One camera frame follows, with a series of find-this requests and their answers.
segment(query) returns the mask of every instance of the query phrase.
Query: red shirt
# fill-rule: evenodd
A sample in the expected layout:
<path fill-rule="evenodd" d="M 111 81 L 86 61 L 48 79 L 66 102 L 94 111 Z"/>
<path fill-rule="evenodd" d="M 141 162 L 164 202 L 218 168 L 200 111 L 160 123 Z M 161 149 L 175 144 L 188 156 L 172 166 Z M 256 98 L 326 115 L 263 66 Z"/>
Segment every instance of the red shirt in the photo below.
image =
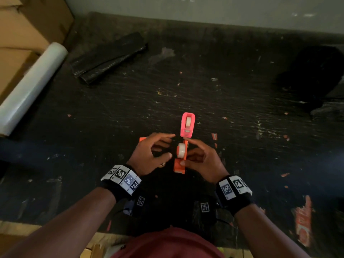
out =
<path fill-rule="evenodd" d="M 159 232 L 143 234 L 132 239 L 111 258 L 224 258 L 211 243 L 197 234 L 171 227 Z"/>

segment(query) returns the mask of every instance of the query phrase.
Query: wristband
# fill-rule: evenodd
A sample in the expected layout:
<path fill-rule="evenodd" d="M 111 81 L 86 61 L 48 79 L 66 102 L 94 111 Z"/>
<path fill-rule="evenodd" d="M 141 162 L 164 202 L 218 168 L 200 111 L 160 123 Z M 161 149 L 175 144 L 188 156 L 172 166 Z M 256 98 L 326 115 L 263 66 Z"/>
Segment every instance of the wristband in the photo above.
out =
<path fill-rule="evenodd" d="M 253 203 L 252 191 L 238 176 L 226 176 L 216 184 L 215 194 L 222 208 L 230 211 L 232 216 Z"/>
<path fill-rule="evenodd" d="M 115 165 L 101 179 L 101 187 L 109 190 L 116 201 L 129 198 L 141 183 L 141 179 L 129 165 Z"/>

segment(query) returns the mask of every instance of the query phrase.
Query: forearm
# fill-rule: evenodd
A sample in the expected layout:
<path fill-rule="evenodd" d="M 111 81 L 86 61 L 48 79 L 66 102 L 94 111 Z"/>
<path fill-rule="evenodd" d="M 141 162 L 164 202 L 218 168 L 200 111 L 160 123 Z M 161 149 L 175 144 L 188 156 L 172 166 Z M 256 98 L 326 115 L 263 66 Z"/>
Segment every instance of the forearm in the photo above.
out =
<path fill-rule="evenodd" d="M 79 257 L 116 203 L 114 195 L 97 187 L 4 255 L 13 257 Z"/>
<path fill-rule="evenodd" d="M 241 209 L 235 219 L 254 258 L 309 258 L 255 204 Z"/>

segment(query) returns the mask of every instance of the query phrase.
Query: black table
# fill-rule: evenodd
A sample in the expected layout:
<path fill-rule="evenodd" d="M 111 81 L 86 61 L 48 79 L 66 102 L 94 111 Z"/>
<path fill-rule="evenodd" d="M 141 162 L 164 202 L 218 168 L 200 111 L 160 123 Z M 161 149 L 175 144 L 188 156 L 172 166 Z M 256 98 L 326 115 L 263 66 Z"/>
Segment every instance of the black table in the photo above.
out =
<path fill-rule="evenodd" d="M 72 76 L 70 60 L 135 31 L 148 51 L 92 87 Z M 297 242 L 293 210 L 309 195 L 312 234 L 305 249 L 317 257 L 343 255 L 334 212 L 344 196 L 344 124 L 312 121 L 303 104 L 274 85 L 303 47 L 343 41 L 321 33 L 97 13 L 78 18 L 65 43 L 66 62 L 13 134 L 0 141 L 1 159 L 10 163 L 0 185 L 0 219 L 46 223 L 91 191 L 112 165 L 125 163 L 139 137 L 178 135 L 182 114 L 193 112 L 193 138 L 217 143 L 228 171 L 245 180 L 279 228 Z M 149 63 L 164 47 L 175 56 Z M 181 141 L 177 136 L 172 148 Z M 212 189 L 192 171 L 176 177 L 171 164 L 145 178 L 145 187 L 157 195 L 172 194 L 176 183 L 181 195 Z M 131 234 L 131 217 L 109 215 L 100 231 L 109 220 L 110 232 Z M 245 247 L 236 230 L 218 224 L 218 246 Z"/>

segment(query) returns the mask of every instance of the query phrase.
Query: wall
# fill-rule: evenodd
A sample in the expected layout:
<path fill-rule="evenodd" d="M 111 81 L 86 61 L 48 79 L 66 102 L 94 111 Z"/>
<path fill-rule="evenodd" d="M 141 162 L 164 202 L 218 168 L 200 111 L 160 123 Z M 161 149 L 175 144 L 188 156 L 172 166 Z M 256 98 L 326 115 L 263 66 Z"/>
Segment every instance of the wall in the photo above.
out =
<path fill-rule="evenodd" d="M 344 0 L 66 0 L 90 11 L 179 21 L 344 34 Z"/>

